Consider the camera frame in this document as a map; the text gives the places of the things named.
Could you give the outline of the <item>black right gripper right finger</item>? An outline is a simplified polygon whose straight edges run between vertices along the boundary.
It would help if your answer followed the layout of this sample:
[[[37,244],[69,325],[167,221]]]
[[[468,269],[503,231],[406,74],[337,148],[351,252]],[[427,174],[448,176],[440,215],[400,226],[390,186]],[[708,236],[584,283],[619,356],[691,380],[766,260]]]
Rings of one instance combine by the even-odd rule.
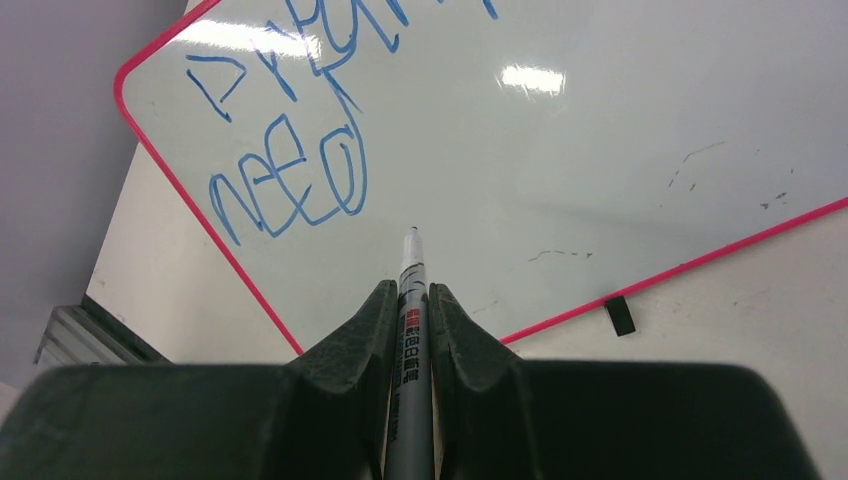
[[[429,289],[444,479],[815,479],[774,390],[733,365],[523,359]]]

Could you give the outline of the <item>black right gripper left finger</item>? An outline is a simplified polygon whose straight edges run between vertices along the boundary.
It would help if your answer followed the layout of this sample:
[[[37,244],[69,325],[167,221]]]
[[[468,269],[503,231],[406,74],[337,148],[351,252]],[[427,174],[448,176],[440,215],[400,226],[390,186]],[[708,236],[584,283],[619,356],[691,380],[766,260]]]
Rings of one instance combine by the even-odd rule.
[[[50,370],[1,428],[5,479],[379,479],[397,285],[283,365]]]

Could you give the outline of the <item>white whiteboard marker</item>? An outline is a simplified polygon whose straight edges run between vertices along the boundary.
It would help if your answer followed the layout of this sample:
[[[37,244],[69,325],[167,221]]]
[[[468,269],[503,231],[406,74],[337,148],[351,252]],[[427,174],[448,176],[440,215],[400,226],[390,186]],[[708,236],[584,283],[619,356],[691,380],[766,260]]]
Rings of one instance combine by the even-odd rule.
[[[420,232],[404,239],[386,442],[386,479],[433,479],[432,373],[428,284]]]

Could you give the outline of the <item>red-framed whiteboard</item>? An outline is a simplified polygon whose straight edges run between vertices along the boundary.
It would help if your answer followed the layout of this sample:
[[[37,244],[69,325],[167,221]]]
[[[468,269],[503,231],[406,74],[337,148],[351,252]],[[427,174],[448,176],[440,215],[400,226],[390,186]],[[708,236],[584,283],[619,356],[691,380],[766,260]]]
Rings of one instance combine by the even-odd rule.
[[[203,1],[114,95],[296,350],[411,227],[511,340],[847,203],[843,1]]]

